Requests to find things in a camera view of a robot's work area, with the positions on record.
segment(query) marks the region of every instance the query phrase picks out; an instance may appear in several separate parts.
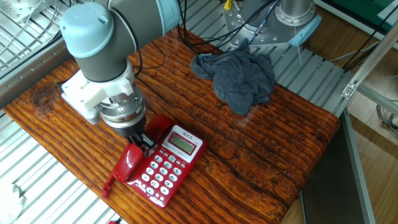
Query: wooden table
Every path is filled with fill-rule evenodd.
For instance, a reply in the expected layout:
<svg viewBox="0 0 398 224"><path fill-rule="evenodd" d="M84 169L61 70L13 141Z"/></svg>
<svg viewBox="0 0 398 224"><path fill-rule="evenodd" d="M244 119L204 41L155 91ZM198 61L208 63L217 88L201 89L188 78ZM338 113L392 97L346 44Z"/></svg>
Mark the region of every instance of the wooden table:
<svg viewBox="0 0 398 224"><path fill-rule="evenodd" d="M176 30L155 43L165 64L136 79L147 120L166 114L206 139L208 149L165 209L121 183L105 202L129 223L280 223L339 119L279 85L269 103L236 115L215 96L211 81L192 73L194 55ZM142 56L144 67L163 62L153 44ZM130 59L138 65L137 57ZM103 122L90 125L61 99L54 83L77 70L75 61L65 62L4 111L100 196L127 142Z"/></svg>

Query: floor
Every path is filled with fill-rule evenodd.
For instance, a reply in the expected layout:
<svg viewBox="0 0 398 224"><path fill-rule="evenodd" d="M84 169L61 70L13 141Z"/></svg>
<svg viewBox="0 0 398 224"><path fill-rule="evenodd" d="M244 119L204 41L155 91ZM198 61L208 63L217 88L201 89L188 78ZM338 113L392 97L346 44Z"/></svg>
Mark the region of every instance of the floor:
<svg viewBox="0 0 398 224"><path fill-rule="evenodd" d="M310 39L310 50L332 60L357 50L369 34L357 29L333 14L318 8L322 23ZM368 45L378 41L373 39ZM335 62L343 66L349 58ZM398 51L391 49L365 82L391 100L398 100L398 78L378 80L397 75ZM348 111L355 131L359 155L368 186L376 223L396 224L398 220L398 139L382 125L376 104L357 93ZM301 201L297 200L282 224L304 224Z"/></svg>

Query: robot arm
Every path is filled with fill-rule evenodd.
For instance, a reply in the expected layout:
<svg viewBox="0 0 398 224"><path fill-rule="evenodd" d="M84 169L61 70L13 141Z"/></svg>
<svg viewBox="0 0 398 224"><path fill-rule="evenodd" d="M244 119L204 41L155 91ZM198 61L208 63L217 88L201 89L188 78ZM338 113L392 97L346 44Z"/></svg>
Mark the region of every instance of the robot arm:
<svg viewBox="0 0 398 224"><path fill-rule="evenodd" d="M91 124L100 116L128 139L141 141L145 104L127 56L178 25L177 0L113 0L69 8L60 27L81 70L62 85L62 97Z"/></svg>

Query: gray cloth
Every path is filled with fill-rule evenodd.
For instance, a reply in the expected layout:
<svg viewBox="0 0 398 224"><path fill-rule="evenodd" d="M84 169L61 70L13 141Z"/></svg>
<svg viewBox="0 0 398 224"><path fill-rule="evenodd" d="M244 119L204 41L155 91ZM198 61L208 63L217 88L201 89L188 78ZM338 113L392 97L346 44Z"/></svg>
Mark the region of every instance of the gray cloth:
<svg viewBox="0 0 398 224"><path fill-rule="evenodd" d="M191 69L213 80L213 90L237 114L245 116L251 105L269 101L275 75L267 55L250 55L249 47L221 55L198 55Z"/></svg>

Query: telephone button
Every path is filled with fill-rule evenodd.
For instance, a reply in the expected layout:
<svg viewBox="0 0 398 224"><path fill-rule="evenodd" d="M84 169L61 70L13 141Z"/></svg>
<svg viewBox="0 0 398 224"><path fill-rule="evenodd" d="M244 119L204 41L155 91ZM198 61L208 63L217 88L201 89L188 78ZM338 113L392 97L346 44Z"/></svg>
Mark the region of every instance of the telephone button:
<svg viewBox="0 0 398 224"><path fill-rule="evenodd" d="M147 168L147 173L148 173L149 175L152 175L152 174L154 174L154 170L148 167L148 168Z"/></svg>
<svg viewBox="0 0 398 224"><path fill-rule="evenodd" d="M160 174L156 174L155 175L155 179L157 179L158 181L162 181L163 180L163 176Z"/></svg>
<svg viewBox="0 0 398 224"><path fill-rule="evenodd" d="M160 188L160 192L162 192L164 195L168 195L169 194L169 190L165 187L161 187Z"/></svg>
<svg viewBox="0 0 398 224"><path fill-rule="evenodd" d="M177 181L177 177L176 177L175 175L173 175L173 174L170 174L170 175L169 175L169 178L170 178L170 180L172 180L173 182L176 182L176 181Z"/></svg>
<svg viewBox="0 0 398 224"><path fill-rule="evenodd" d="M146 175L146 174L143 174L143 175L141 176L141 178L142 178L144 181L146 181L146 182L149 181L149 176Z"/></svg>
<svg viewBox="0 0 398 224"><path fill-rule="evenodd" d="M168 168L168 169L171 169L171 168L172 168L172 164L169 163L169 162L164 162L164 166L165 166L166 168Z"/></svg>
<svg viewBox="0 0 398 224"><path fill-rule="evenodd" d="M162 162L163 159L160 156L155 156L155 161L156 162Z"/></svg>
<svg viewBox="0 0 398 224"><path fill-rule="evenodd" d="M150 187L147 187L147 193L153 195L155 193L155 190Z"/></svg>
<svg viewBox="0 0 398 224"><path fill-rule="evenodd" d="M166 175L166 174L167 174L167 169L164 169L163 167L161 167L161 168L159 169L159 172L160 172L161 174L163 174L163 175Z"/></svg>
<svg viewBox="0 0 398 224"><path fill-rule="evenodd" d="M153 186L154 188L158 188L159 187L159 183L156 180L152 180L150 182L150 185Z"/></svg>
<svg viewBox="0 0 398 224"><path fill-rule="evenodd" d="M165 184L166 187L168 187L168 188L172 188L172 187L173 187L173 183L172 183L171 181L169 181L169 180L166 180L166 181L164 182L164 184Z"/></svg>
<svg viewBox="0 0 398 224"><path fill-rule="evenodd" d="M176 158L174 156L169 156L169 160L175 162Z"/></svg>
<svg viewBox="0 0 398 224"><path fill-rule="evenodd" d="M152 168L154 168L154 169L156 169L159 165L157 165L157 163L156 162L150 162L150 166L152 167Z"/></svg>
<svg viewBox="0 0 398 224"><path fill-rule="evenodd" d="M178 168L174 168L173 172L174 172L174 174L177 174L177 175L181 175L181 173L182 173L181 170Z"/></svg>

